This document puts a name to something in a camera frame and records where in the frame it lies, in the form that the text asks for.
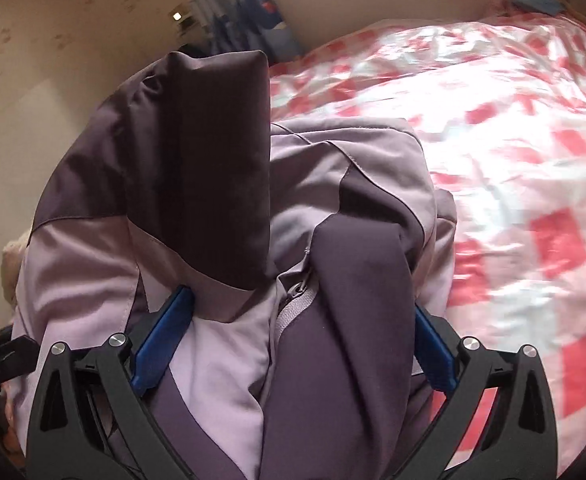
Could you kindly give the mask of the lilac purple jacket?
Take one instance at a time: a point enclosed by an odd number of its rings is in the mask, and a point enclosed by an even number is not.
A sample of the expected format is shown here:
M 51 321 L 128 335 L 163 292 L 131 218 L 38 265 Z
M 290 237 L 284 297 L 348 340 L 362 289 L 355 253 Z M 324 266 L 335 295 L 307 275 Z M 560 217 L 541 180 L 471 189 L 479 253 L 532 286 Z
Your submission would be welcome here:
M 13 331 L 98 346 L 188 286 L 150 408 L 193 472 L 380 479 L 429 422 L 415 309 L 445 310 L 456 224 L 407 122 L 275 124 L 263 54 L 173 52 L 51 174 Z

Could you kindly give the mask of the beige quilted blanket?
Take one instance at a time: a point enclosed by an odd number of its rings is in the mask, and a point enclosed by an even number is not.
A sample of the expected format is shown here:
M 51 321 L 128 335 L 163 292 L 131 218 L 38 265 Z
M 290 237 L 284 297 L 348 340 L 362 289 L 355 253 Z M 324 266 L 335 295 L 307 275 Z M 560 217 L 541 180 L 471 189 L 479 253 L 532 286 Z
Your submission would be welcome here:
M 0 266 L 2 296 L 13 309 L 16 308 L 16 285 L 19 281 L 20 269 L 30 235 L 31 231 L 26 230 L 16 240 L 10 240 L 2 248 L 2 265 Z

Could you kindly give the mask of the red checked plastic bed cover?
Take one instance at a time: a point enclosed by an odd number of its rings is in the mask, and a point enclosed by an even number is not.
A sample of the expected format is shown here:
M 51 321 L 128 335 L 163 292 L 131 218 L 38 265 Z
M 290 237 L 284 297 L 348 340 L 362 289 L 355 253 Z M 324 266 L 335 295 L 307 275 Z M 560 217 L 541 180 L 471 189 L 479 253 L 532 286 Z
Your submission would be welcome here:
M 448 320 L 540 351 L 570 466 L 586 445 L 586 29 L 376 24 L 275 66 L 271 111 L 409 122 L 458 211 Z

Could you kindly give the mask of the blue patterned curtain left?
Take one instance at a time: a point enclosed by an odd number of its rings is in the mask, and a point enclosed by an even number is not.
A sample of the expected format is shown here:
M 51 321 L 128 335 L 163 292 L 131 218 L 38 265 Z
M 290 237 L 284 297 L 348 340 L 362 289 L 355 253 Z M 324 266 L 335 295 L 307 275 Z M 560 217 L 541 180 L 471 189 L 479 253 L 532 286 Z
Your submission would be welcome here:
M 189 6 L 213 54 L 261 51 L 271 65 L 303 55 L 273 0 L 191 0 Z

